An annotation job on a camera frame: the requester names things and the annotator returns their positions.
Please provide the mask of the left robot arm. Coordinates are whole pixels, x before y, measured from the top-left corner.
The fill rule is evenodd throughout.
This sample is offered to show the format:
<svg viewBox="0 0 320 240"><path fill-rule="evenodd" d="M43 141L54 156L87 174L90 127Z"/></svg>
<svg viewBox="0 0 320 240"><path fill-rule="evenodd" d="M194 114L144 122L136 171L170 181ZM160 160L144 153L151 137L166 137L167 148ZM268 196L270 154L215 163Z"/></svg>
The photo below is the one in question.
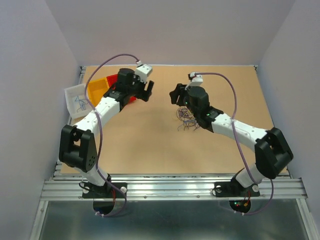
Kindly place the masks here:
<svg viewBox="0 0 320 240"><path fill-rule="evenodd" d="M98 105L75 125L61 130L59 160L76 169L88 180L81 188L100 197L108 196L112 189L111 176L98 166L99 153L96 134L130 102L132 97L147 102L152 94L153 81L148 81L153 68L147 64L135 70L121 68L116 82L102 96Z"/></svg>

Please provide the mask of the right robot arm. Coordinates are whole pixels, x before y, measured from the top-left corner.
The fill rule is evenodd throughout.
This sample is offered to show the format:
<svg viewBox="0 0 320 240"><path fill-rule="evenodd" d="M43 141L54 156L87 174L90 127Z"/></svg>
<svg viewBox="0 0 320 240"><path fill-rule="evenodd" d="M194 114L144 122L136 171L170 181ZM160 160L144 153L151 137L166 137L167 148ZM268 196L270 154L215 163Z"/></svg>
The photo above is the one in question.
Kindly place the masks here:
<svg viewBox="0 0 320 240"><path fill-rule="evenodd" d="M275 179L293 160L293 152L280 129L266 130L232 119L210 105L203 87L179 83L169 96L173 105L187 107L201 128L233 139L254 152L254 164L246 165L230 181L215 184L216 197L243 197L264 178Z"/></svg>

